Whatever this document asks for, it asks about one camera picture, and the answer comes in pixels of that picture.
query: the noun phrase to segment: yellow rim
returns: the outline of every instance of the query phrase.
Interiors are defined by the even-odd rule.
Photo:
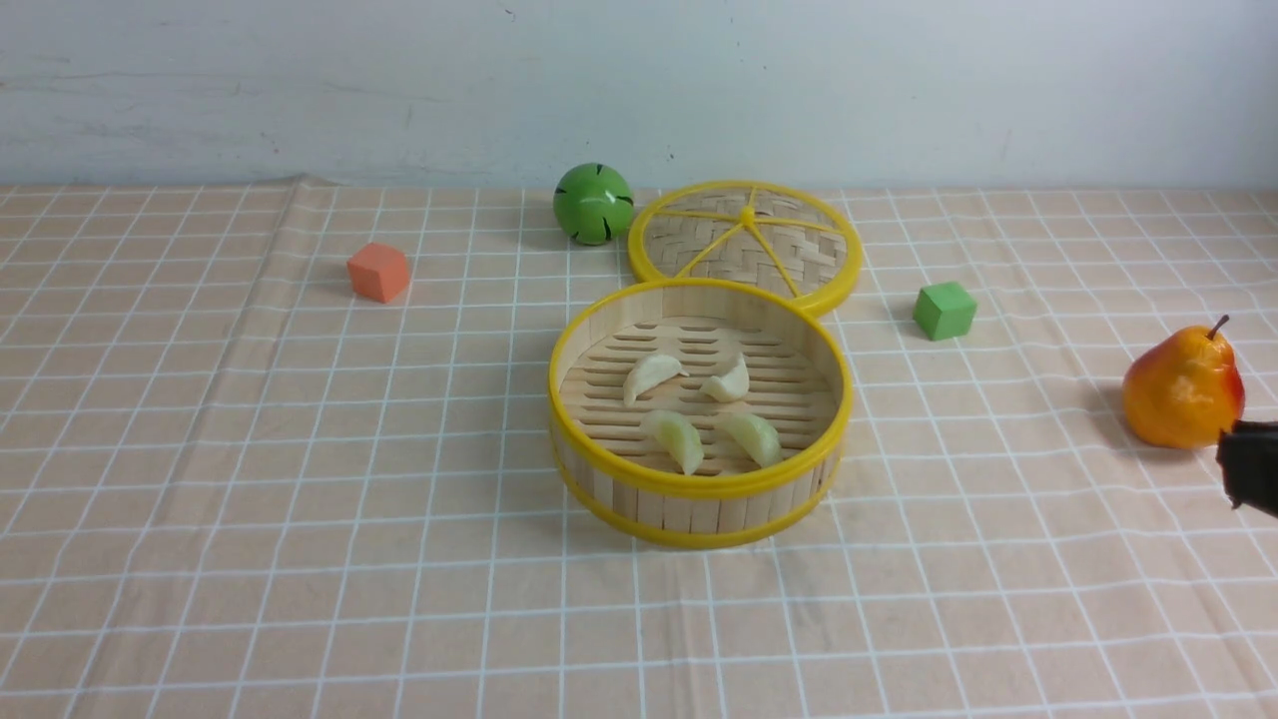
[[[746,208],[743,209],[740,216],[720,215],[718,212],[702,212],[695,209],[665,209],[667,204],[676,199],[688,197],[689,194],[697,192],[704,192],[707,189],[726,189],[731,186],[749,188],[750,197],[746,201]],[[829,230],[831,227],[824,227],[819,225],[813,225],[812,222],[805,222],[803,220],[791,220],[787,217],[755,217],[754,216],[754,197],[760,189],[768,192],[774,192],[777,194],[786,194],[796,199],[801,199],[813,207],[817,207],[824,212],[831,221],[835,222],[835,229],[837,229],[842,235],[843,240],[847,243],[847,259],[843,266],[840,267],[838,272],[835,273],[833,278],[820,286],[820,289],[812,291],[809,294],[800,294],[799,286],[795,284],[794,277],[781,263],[781,259],[773,252],[772,245],[763,238],[759,232],[758,225],[794,225],[804,227],[814,227],[820,230]],[[703,248],[688,264],[685,264],[674,278],[685,277],[693,266],[700,262],[707,254],[711,253],[716,246],[727,240],[728,236],[737,234],[741,230],[748,231],[754,236],[755,241],[763,246],[763,250],[768,253],[773,263],[777,266],[777,271],[781,273],[781,278],[790,287],[790,291],[795,294],[794,298],[785,298],[791,301],[801,310],[822,315],[829,312],[835,307],[838,307],[852,289],[856,286],[856,277],[861,271],[863,252],[861,252],[861,238],[856,234],[856,229],[852,223],[847,221],[847,217],[842,212],[836,211],[828,203],[822,201],[813,194],[806,192],[794,189],[790,186],[771,184],[766,181],[753,181],[753,180],[716,180],[707,181],[702,184],[694,184],[685,186],[682,189],[675,190],[670,194],[663,194],[656,201],[649,203],[639,216],[635,217],[634,223],[630,226],[630,236],[626,240],[626,253],[630,255],[630,269],[634,272],[635,277],[640,282],[661,281],[665,278],[672,278],[665,275],[652,259],[648,257],[648,250],[644,248],[644,232],[648,229],[648,222],[657,215],[671,215],[682,217],[704,217],[712,220],[722,220],[725,222],[732,222],[732,226],[714,238],[709,245]]]
[[[835,485],[835,480],[838,479],[837,474],[831,474],[829,479],[826,481],[817,494],[808,498],[806,502],[795,508],[791,513],[781,517],[780,520],[773,520],[767,525],[754,527],[750,530],[744,530],[740,533],[726,533],[722,535],[698,535],[691,533],[674,533],[670,530],[658,530],[657,527],[649,527],[648,525],[640,525],[634,520],[627,520],[621,515],[617,515],[611,508],[604,507],[593,497],[585,494],[573,481],[573,478],[567,474],[567,469],[564,467],[564,462],[560,460],[558,450],[552,448],[555,452],[555,465],[558,467],[560,478],[564,480],[564,487],[567,488],[569,494],[576,498],[590,515],[594,515],[604,524],[612,529],[627,534],[630,536],[638,538],[640,540],[659,544],[662,547],[672,547],[676,549],[723,549],[727,547],[737,547],[743,544],[750,544],[751,541],[759,541],[767,539],[772,535],[789,530],[794,525],[812,513],[813,510],[820,504],[820,501],[826,498],[826,493],[829,488]]]
[[[643,465],[631,462],[630,460],[608,452],[597,442],[587,437],[587,434],[581,432],[576,423],[574,423],[569,416],[567,407],[564,406],[564,400],[560,397],[558,387],[555,386],[555,369],[558,368],[562,361],[565,342],[576,331],[576,328],[584,322],[588,322],[590,315],[598,312],[601,307],[631,294],[661,291],[667,286],[698,285],[716,286],[730,291],[751,294],[764,301],[771,301],[783,309],[789,309],[795,314],[795,317],[813,328],[818,336],[820,336],[822,341],[829,346],[831,351],[835,352],[835,359],[838,365],[838,377],[843,386],[842,393],[838,397],[838,407],[835,410],[835,416],[829,421],[829,427],[826,428],[826,432],[817,438],[817,442],[812,443],[812,446],[803,452],[771,467],[735,475],[731,479],[688,478],[674,473],[662,473],[659,470],[644,467]],[[838,351],[838,344],[835,341],[835,337],[826,331],[826,327],[820,326],[820,323],[806,312],[796,308],[790,300],[782,299],[755,286],[712,277],[662,278],[651,282],[633,284],[587,307],[585,310],[569,322],[567,328],[560,333],[558,340],[555,342],[555,350],[551,351],[551,364],[547,373],[547,391],[551,401],[551,416],[557,425],[556,429],[564,433],[564,437],[567,438],[573,450],[584,457],[594,469],[635,489],[684,499],[732,499],[769,492],[792,481],[800,474],[819,465],[838,447],[838,443],[842,441],[843,429],[846,428],[852,411],[852,377],[847,369],[847,363],[845,361],[842,352]]]

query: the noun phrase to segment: toy food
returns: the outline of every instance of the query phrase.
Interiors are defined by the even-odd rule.
[[[702,395],[708,395],[718,402],[736,402],[750,392],[750,372],[745,367],[745,354],[737,351],[731,359],[728,372],[714,375],[702,383]]]
[[[763,418],[749,412],[730,415],[720,423],[720,429],[741,446],[741,450],[759,467],[769,467],[781,462],[781,439],[777,437],[776,428]]]
[[[408,257],[381,241],[369,241],[351,254],[346,259],[346,273],[355,294],[383,304],[399,296],[412,281]]]
[[[639,421],[639,429],[657,441],[679,465],[685,475],[691,475],[705,460],[702,435],[688,418],[670,410],[653,410]]]
[[[621,386],[621,404],[634,407],[640,395],[675,377],[688,377],[677,356],[659,351],[647,354],[626,375],[626,382]]]
[[[625,234],[634,212],[630,185],[607,165],[578,165],[555,186],[555,221],[580,244],[603,244]]]
[[[967,333],[975,315],[976,300],[957,281],[930,284],[914,300],[914,321],[932,341]]]
[[[1176,450],[1215,444],[1242,418],[1246,397],[1233,346],[1214,327],[1177,329],[1132,363],[1122,382],[1127,424],[1141,441]]]

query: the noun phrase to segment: yellow plastic ring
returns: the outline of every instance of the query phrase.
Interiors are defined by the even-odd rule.
[[[616,299],[640,291],[659,290],[665,286],[690,285],[708,285],[734,291],[744,291],[758,296],[764,301],[771,301],[789,309],[799,317],[800,321],[806,322],[808,326],[815,331],[818,336],[820,336],[822,341],[827,342],[835,351],[835,356],[838,359],[838,375],[842,384],[842,392],[838,396],[838,405],[835,410],[835,416],[831,420],[829,427],[826,428],[826,432],[822,433],[822,435],[817,438],[817,441],[806,450],[769,467],[735,475],[731,480],[725,480],[722,478],[689,478],[676,475],[674,473],[662,473],[659,470],[644,467],[638,462],[613,455],[590,439],[581,430],[581,428],[573,421],[567,412],[567,407],[564,405],[564,400],[560,397],[560,388],[555,386],[555,370],[560,367],[560,363],[564,361],[564,345],[567,338],[575,333],[576,328],[583,322],[589,321],[592,314]],[[633,284],[587,307],[585,310],[569,322],[567,327],[562,333],[560,333],[558,340],[555,342],[555,349],[551,351],[551,363],[547,372],[547,392],[551,405],[552,430],[562,433],[569,444],[571,444],[573,448],[590,464],[590,466],[635,489],[682,499],[736,499],[771,492],[781,485],[785,485],[786,483],[794,481],[795,478],[812,470],[837,450],[852,412],[851,372],[847,369],[846,359],[843,359],[842,352],[838,350],[838,344],[835,341],[835,337],[831,336],[829,331],[827,331],[820,322],[806,312],[797,309],[792,301],[782,299],[772,292],[755,286],[744,285],[741,282],[712,277],[661,278],[652,282]]]
[[[786,194],[796,199],[801,199],[812,204],[813,207],[819,208],[827,216],[829,216],[829,218],[835,222],[835,229],[837,229],[843,235],[843,240],[847,243],[847,259],[843,262],[843,266],[838,268],[838,271],[829,281],[827,281],[824,285],[820,286],[820,289],[817,289],[815,291],[783,299],[795,304],[803,312],[819,317],[838,307],[843,301],[843,299],[846,299],[847,295],[852,292],[852,289],[856,286],[856,278],[861,272],[864,252],[861,249],[861,238],[856,232],[856,229],[852,226],[852,223],[847,221],[847,217],[842,212],[831,207],[827,202],[822,201],[820,198],[810,193],[780,184],[754,181],[754,180],[714,180],[714,181],[694,184],[668,194],[662,194],[653,202],[649,202],[648,206],[645,206],[643,211],[639,212],[639,216],[635,217],[634,222],[630,225],[630,232],[626,239],[626,254],[630,255],[630,271],[634,272],[635,278],[639,280],[640,282],[651,282],[651,281],[661,281],[671,278],[668,275],[663,273],[661,269],[657,268],[656,264],[652,263],[652,259],[648,257],[648,250],[644,248],[644,232],[648,229],[648,222],[652,221],[654,216],[662,212],[663,208],[671,202],[684,198],[689,194],[694,194],[697,192],[704,192],[708,189],[725,189],[730,186],[743,186],[743,188],[749,188],[751,190],[766,189],[768,192],[774,192],[777,194]],[[778,267],[778,269],[782,273],[785,273],[785,269],[782,267]],[[734,284],[743,286],[740,285],[740,282],[734,282]]]

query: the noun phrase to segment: pear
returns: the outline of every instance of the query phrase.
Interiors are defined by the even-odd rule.
[[[1246,393],[1233,346],[1220,327],[1177,329],[1136,358],[1122,381],[1132,433],[1155,447],[1199,450],[1215,444],[1242,418]]]

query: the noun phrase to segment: tablecloth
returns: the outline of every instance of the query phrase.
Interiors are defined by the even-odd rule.
[[[1228,313],[1278,419],[1278,192],[817,193],[865,253],[847,457],[693,553],[552,469],[550,349],[631,277],[550,188],[0,188],[0,716],[1278,716],[1278,521],[1118,405]]]

